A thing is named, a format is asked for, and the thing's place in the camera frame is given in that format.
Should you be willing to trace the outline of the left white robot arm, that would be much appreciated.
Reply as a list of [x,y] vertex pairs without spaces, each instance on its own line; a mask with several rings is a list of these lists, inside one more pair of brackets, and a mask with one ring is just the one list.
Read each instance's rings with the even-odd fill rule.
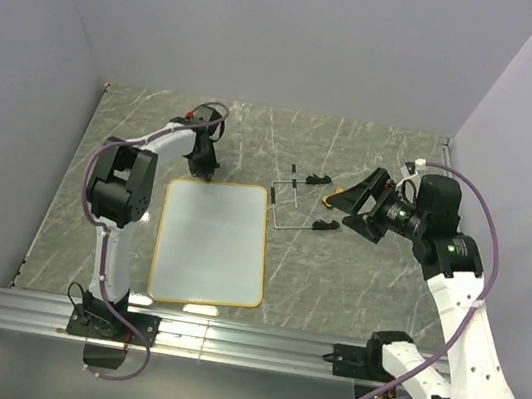
[[103,338],[116,338],[133,327],[130,294],[130,246],[135,224],[150,206],[159,166],[186,159],[192,177],[210,181],[220,167],[214,144],[224,134],[228,106],[205,102],[157,131],[134,139],[109,138],[90,157],[81,204],[96,232],[90,285],[76,310]]

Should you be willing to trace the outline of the yellow whiteboard eraser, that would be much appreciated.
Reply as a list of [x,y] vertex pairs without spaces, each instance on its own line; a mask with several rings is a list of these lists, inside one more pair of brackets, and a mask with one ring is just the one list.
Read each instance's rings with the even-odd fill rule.
[[326,195],[323,197],[322,203],[327,209],[332,210],[336,208],[332,202],[333,202],[333,195]]

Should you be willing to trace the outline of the yellow framed whiteboard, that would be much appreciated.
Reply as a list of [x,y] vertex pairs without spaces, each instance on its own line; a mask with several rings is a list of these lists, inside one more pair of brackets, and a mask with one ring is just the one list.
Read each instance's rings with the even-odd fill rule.
[[156,302],[255,308],[264,298],[266,188],[171,181],[147,292]]

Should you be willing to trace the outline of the wire whiteboard stand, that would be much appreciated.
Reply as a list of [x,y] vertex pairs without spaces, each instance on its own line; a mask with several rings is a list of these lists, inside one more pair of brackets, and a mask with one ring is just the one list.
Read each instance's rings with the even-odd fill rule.
[[[300,230],[308,230],[308,231],[338,231],[341,228],[341,224],[333,220],[324,220],[322,218],[316,218],[312,214],[310,214],[308,211],[305,211],[300,207],[299,204],[299,186],[305,185],[305,186],[312,186],[312,187],[319,187],[323,185],[329,185],[333,182],[332,178],[329,175],[319,175],[319,174],[307,174],[303,179],[300,179],[297,176],[298,173],[298,165],[295,163],[292,163],[290,166],[291,173],[290,178],[284,179],[284,180],[273,180],[272,184],[270,184],[270,190],[269,190],[269,199],[270,199],[270,206],[271,206],[271,213],[272,213],[272,224],[274,229],[277,231],[279,230],[289,230],[289,231],[300,231]],[[309,223],[303,224],[303,225],[283,225],[280,224],[279,217],[277,214],[277,191],[278,187],[280,186],[288,186],[291,188],[292,191],[292,204],[294,206],[294,210],[303,215],[303,217],[307,218],[309,220]]]

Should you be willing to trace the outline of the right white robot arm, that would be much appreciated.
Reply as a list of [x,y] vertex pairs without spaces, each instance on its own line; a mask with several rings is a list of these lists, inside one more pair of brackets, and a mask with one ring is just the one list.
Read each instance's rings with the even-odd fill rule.
[[401,386],[410,399],[515,399],[497,356],[484,298],[479,248],[459,229],[462,191],[453,178],[425,175],[412,202],[402,197],[383,168],[360,184],[328,197],[345,213],[343,224],[372,243],[387,233],[403,236],[421,266],[441,323],[445,344],[424,358],[403,332],[375,332],[363,366],[385,385],[356,399],[386,399]]

